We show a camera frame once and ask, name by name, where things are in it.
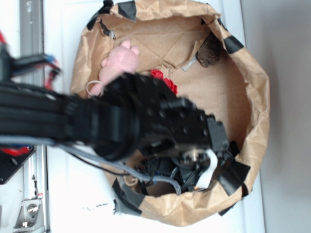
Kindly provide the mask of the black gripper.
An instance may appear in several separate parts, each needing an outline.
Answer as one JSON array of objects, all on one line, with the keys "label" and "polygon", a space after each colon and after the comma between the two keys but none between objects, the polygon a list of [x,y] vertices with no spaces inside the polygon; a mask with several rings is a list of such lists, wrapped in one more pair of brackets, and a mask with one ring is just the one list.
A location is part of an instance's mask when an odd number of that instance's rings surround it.
[{"label": "black gripper", "polygon": [[177,97],[163,80],[125,73],[104,88],[102,99],[116,107],[110,124],[117,147],[113,159],[127,158],[135,150],[180,157],[194,149],[219,154],[229,147],[223,123]]}]

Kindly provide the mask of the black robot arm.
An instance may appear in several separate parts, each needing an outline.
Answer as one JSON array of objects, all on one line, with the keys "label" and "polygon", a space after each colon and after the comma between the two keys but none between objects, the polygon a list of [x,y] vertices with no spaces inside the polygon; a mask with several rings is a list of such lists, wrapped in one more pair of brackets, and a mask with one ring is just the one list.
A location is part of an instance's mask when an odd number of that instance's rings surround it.
[{"label": "black robot arm", "polygon": [[21,84],[0,85],[0,134],[81,142],[104,159],[120,161],[134,151],[180,156],[193,149],[226,151],[224,125],[164,81],[123,74],[101,97],[84,99]]}]

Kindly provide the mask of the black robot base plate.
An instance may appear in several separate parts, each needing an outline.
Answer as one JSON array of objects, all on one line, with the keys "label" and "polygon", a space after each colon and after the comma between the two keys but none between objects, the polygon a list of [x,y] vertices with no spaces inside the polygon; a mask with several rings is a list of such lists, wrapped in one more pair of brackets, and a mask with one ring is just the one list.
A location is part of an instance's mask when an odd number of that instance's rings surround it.
[{"label": "black robot base plate", "polygon": [[0,146],[0,184],[6,184],[35,152],[33,145]]}]

